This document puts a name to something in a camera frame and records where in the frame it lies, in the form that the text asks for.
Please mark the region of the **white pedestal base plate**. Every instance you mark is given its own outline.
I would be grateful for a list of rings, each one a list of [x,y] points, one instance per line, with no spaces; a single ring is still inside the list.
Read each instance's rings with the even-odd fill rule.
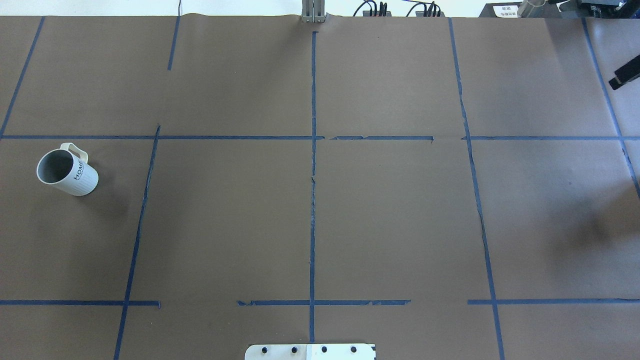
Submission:
[[[245,360],[376,360],[377,350],[368,343],[253,344]]]

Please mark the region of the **aluminium frame post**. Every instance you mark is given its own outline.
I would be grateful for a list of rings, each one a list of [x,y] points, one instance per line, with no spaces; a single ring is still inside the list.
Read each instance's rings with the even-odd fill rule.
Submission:
[[[306,24],[324,23],[327,18],[325,0],[302,0],[301,21]]]

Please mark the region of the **silver metal can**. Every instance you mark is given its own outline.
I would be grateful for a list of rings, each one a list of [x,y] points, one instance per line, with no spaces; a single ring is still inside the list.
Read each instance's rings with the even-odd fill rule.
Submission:
[[[540,18],[543,14],[546,0],[522,0],[518,5],[519,18]]]

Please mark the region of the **white printed label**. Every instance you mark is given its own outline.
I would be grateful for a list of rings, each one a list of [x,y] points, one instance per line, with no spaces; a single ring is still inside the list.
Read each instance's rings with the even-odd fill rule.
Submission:
[[[502,4],[492,6],[493,13],[496,18],[519,18],[518,4]]]

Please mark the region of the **white mug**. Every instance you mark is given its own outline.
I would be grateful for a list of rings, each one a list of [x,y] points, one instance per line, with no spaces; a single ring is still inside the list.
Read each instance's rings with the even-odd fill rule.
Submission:
[[[72,142],[46,153],[36,166],[40,182],[72,196],[82,197],[94,191],[99,174],[89,164],[89,153]]]

